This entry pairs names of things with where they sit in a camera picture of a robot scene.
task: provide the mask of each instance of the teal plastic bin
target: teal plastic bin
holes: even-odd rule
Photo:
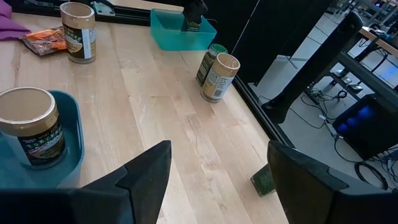
[[[57,102],[66,154],[53,167],[33,170],[21,165],[0,133],[0,189],[74,188],[80,179],[85,148],[78,103],[68,93],[49,91]]]
[[[183,23],[182,12],[150,11],[150,32],[162,50],[206,50],[217,34],[203,16],[198,32],[182,32]]]

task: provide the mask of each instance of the light wood tabletop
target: light wood tabletop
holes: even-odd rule
[[[359,33],[361,33],[362,35],[364,35],[365,37],[367,37],[369,40],[374,40],[376,38],[376,36],[372,33],[370,33],[371,28],[369,27],[362,27],[362,29],[359,31]],[[398,57],[398,50],[387,44],[385,41],[383,40],[378,40],[376,41],[377,45],[380,46],[381,48],[383,48],[384,50],[386,50],[387,52],[389,52],[391,55]]]
[[[12,20],[32,32],[61,25],[60,18],[27,14]],[[80,186],[169,139],[173,160],[158,223],[287,223],[277,194],[260,198],[249,180],[267,164],[266,133],[233,86],[217,104],[200,95],[195,76],[204,52],[164,52],[142,26],[97,22],[96,38],[97,58],[88,65],[66,52],[38,57],[21,42],[0,42],[0,91],[36,86],[78,101]]]

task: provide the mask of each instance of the can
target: can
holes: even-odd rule
[[[202,97],[210,103],[219,102],[240,67],[239,60],[234,56],[226,53],[218,54],[201,89]]]
[[[21,164],[54,166],[65,155],[65,139],[51,93],[35,87],[0,93],[0,131]]]
[[[209,51],[207,51],[205,56],[203,56],[203,60],[201,61],[197,73],[197,81],[200,86],[203,86],[211,66],[216,60],[217,55],[220,53],[228,53],[228,50],[220,44],[211,44]]]
[[[81,3],[65,2],[60,6],[69,59],[76,63],[95,61],[95,14]]]

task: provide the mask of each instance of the orange packaging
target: orange packaging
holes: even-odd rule
[[[63,26],[25,34],[21,40],[29,50],[40,56],[67,48]]]

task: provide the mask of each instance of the open can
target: open can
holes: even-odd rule
[[[57,104],[51,93],[40,88],[0,93],[0,131],[25,167],[45,169],[65,155]]]
[[[219,102],[240,67],[241,64],[234,56],[227,53],[218,54],[201,89],[202,97],[210,103]]]
[[[61,4],[60,10],[69,59],[76,63],[94,62],[94,9],[77,2],[65,2]]]

